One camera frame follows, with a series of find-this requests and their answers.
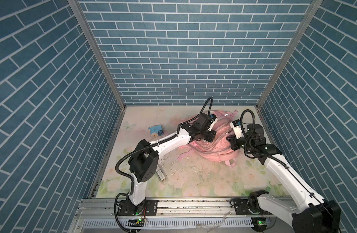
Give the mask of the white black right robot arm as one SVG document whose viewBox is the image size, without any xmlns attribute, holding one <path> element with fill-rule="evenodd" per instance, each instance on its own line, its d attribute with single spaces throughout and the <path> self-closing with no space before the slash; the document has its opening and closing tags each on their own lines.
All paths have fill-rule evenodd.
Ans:
<svg viewBox="0 0 357 233">
<path fill-rule="evenodd" d="M 274 174 L 285 187 L 294 204 L 273 197 L 266 190 L 250 193 L 248 208 L 253 214 L 269 212 L 289 224 L 296 233 L 339 233 L 341 208 L 335 201 L 327 201 L 316 192 L 287 162 L 282 152 L 267 144 L 260 124 L 249 124 L 243 129 L 230 123 L 234 135 L 228 136 L 232 150 L 244 149 Z"/>
</svg>

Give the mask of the pink school backpack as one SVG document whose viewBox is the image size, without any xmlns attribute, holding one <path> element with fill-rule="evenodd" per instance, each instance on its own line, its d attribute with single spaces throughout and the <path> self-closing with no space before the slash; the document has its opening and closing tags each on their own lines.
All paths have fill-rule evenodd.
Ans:
<svg viewBox="0 0 357 233">
<path fill-rule="evenodd" d="M 178 159 L 183 160 L 191 154 L 197 154 L 203 158 L 213 162 L 224 162 L 229 167 L 235 166 L 234 159 L 238 156 L 238 152 L 234 151 L 230 147 L 230 143 L 227 141 L 227 137 L 233 132 L 230 123 L 237 116 L 238 111 L 233 112 L 216 110 L 213 112 L 218 121 L 215 123 L 213 130 L 216 131 L 216 136 L 213 142 L 207 142 L 205 140 L 193 141 L 190 144 L 182 146 L 183 148 L 189 148 L 190 150 L 182 153 Z"/>
</svg>

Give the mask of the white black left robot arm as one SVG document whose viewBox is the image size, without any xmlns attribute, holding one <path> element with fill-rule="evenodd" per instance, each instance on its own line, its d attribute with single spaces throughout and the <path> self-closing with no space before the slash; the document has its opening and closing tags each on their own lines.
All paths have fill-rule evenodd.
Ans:
<svg viewBox="0 0 357 233">
<path fill-rule="evenodd" d="M 141 140 L 135 150 L 122 157 L 115 165 L 115 171 L 131 180 L 128 194 L 119 193 L 115 198 L 117 215 L 137 216 L 148 209 L 146 201 L 147 182 L 156 173 L 159 159 L 171 151 L 204 140 L 212 143 L 216 136 L 213 129 L 217 116 L 199 113 L 178 125 L 177 131 L 156 141 Z"/>
</svg>

